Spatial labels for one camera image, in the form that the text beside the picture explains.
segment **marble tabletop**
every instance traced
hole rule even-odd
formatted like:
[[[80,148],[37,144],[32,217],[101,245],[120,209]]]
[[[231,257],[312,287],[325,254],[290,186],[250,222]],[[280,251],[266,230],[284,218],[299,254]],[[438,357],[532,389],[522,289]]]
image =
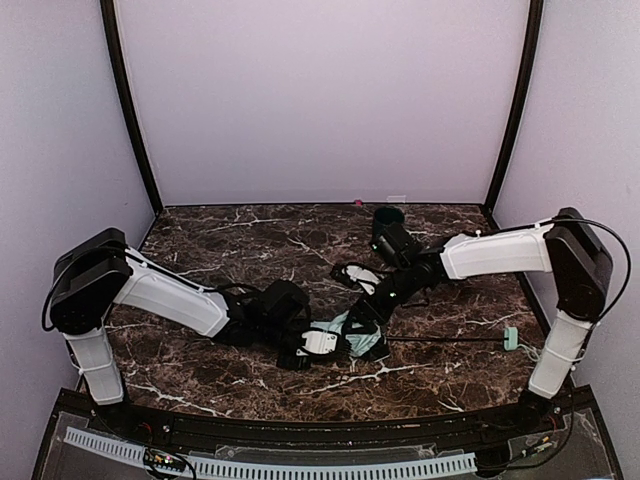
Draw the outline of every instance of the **marble tabletop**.
[[[311,297],[313,318],[346,311],[359,292],[329,277],[333,264],[382,267],[367,242],[379,205],[261,205],[167,208],[142,252],[204,285],[265,288],[292,280]],[[486,230],[474,205],[401,205],[406,228],[424,244]],[[540,327],[511,274],[437,287],[426,308],[397,309],[389,335],[500,337],[519,329],[541,347]],[[362,421],[471,411],[517,401],[534,363],[523,349],[495,343],[392,343],[382,362],[314,363],[292,372],[276,352],[212,343],[180,325],[130,307],[107,331],[131,399],[170,411],[251,420]]]

